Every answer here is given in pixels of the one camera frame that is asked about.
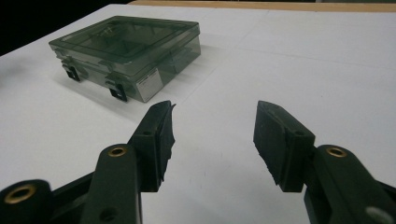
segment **white surface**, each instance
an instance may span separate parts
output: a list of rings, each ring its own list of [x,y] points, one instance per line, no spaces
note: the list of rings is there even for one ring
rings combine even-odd
[[[198,21],[202,55],[146,104],[67,77],[48,42],[114,15]],[[396,186],[396,14],[110,5],[0,57],[0,189],[93,171],[149,107],[171,100],[176,143],[145,224],[308,223],[253,144],[259,100],[283,106]]]

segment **translucent plastic box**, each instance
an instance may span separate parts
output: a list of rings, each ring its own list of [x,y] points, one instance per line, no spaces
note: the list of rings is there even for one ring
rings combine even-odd
[[[49,42],[67,75],[147,102],[201,54],[199,23],[115,16]]]

